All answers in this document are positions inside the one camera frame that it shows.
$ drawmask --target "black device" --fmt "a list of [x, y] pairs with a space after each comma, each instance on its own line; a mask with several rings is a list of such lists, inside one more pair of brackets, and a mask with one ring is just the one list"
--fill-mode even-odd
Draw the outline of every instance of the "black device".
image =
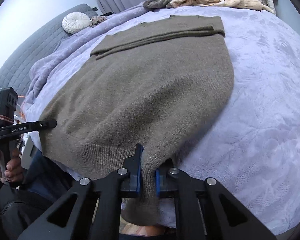
[[[11, 160], [12, 150], [17, 146], [17, 140], [20, 134], [39, 131], [44, 129], [55, 128], [57, 126], [56, 120], [42, 121], [42, 122], [26, 122], [13, 125], [14, 112], [17, 107], [18, 95], [13, 88], [5, 88], [0, 91], [0, 150], [2, 156], [0, 158], [0, 168], [2, 177], [9, 160]], [[19, 184], [10, 183], [11, 187], [17, 187]]]
[[[142, 150], [137, 144], [134, 156], [105, 178], [76, 182], [18, 240], [117, 240], [122, 198], [138, 198], [141, 191]], [[158, 197], [175, 200], [178, 240], [276, 240], [214, 178], [191, 178], [168, 160], [156, 171], [155, 180]]]

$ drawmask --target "hand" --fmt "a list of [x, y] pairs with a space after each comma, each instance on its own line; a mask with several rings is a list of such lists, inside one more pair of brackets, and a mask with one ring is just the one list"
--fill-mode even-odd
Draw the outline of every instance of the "hand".
[[22, 182], [23, 181], [23, 169], [21, 167], [21, 159], [19, 157], [20, 152], [17, 148], [12, 151], [12, 159], [7, 163], [7, 170], [4, 172], [6, 179], [2, 178], [1, 168], [0, 168], [0, 180], [4, 182], [5, 180], [10, 182]]

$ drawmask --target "white round pillow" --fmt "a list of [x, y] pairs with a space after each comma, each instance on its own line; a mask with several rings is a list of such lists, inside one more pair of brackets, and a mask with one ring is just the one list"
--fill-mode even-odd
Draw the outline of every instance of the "white round pillow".
[[77, 33], [90, 26], [91, 20], [88, 15], [79, 12], [73, 12], [66, 15], [62, 20], [62, 27], [67, 33]]

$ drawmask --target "sweater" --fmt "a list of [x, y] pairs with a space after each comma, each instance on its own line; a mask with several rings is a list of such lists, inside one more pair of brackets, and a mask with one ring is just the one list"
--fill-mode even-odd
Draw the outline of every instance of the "sweater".
[[143, 191], [122, 216], [156, 224], [155, 169], [208, 130], [232, 92], [224, 35], [220, 17], [201, 16], [171, 16], [107, 35], [43, 111], [40, 120], [58, 124], [39, 132], [43, 154], [99, 179], [141, 143]]

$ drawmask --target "beige striped garment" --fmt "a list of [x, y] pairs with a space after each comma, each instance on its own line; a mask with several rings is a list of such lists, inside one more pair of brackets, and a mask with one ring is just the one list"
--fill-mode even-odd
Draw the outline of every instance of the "beige striped garment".
[[135, 236], [159, 236], [175, 233], [175, 228], [166, 228], [164, 226], [137, 226], [120, 218], [120, 234], [135, 235]]
[[240, 9], [252, 9], [256, 11], [266, 10], [274, 13], [271, 8], [263, 5], [258, 0], [172, 0], [173, 8], [180, 6], [219, 6], [219, 7], [234, 7]]

